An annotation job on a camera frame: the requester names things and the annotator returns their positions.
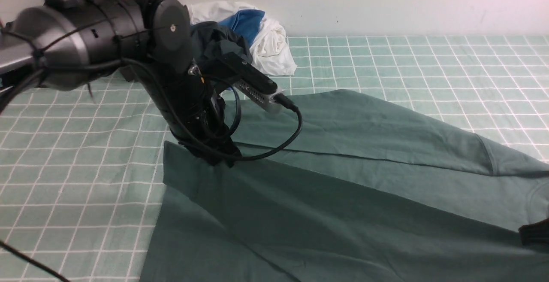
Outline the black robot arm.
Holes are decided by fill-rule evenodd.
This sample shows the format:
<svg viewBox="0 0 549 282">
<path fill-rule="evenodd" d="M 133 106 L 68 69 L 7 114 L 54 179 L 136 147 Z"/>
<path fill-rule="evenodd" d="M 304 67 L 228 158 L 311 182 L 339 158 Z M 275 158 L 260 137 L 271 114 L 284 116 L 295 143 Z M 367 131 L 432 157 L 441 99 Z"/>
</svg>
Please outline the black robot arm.
<svg viewBox="0 0 549 282">
<path fill-rule="evenodd" d="M 178 0 L 45 0 L 1 28 L 1 109 L 30 87 L 70 91 L 137 67 L 141 81 L 191 165 L 217 166 L 212 179 L 176 179 L 177 188 L 239 240 L 266 247 L 357 248 L 354 240 L 403 247 L 531 249 L 548 252 L 548 219 L 517 231 L 372 187 L 277 161 L 279 153 L 368 161 L 368 179 L 413 174 L 435 183 L 548 179 L 548 166 L 513 149 L 410 109 L 349 90 L 302 95 L 294 103 L 275 82 L 234 53 L 206 65 L 192 55 L 188 12 Z M 287 109 L 296 131 L 270 151 L 243 156 L 223 121 L 218 95 L 241 90 L 267 112 Z"/>
</svg>

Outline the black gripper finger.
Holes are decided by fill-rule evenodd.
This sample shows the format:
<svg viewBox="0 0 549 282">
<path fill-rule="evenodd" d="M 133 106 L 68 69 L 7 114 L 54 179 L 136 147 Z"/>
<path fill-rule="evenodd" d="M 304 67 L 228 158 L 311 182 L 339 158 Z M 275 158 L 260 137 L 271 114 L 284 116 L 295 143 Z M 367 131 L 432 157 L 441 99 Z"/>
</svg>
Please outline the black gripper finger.
<svg viewBox="0 0 549 282">
<path fill-rule="evenodd" d="M 519 228 L 520 241 L 522 245 L 548 245 L 549 244 L 549 218 L 523 225 Z"/>
</svg>

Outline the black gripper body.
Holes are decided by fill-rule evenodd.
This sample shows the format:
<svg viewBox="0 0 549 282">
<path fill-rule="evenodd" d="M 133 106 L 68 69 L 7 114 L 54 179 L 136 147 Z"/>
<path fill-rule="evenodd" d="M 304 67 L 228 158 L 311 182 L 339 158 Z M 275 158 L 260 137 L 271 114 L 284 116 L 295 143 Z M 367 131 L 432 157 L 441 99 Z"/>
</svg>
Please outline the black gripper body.
<svg viewBox="0 0 549 282">
<path fill-rule="evenodd" d="M 166 103 L 174 137 L 194 157 L 210 165 L 224 162 L 229 167 L 241 157 L 232 141 L 233 128 L 225 123 L 225 101 L 218 94 L 200 99 L 167 94 Z"/>
</svg>

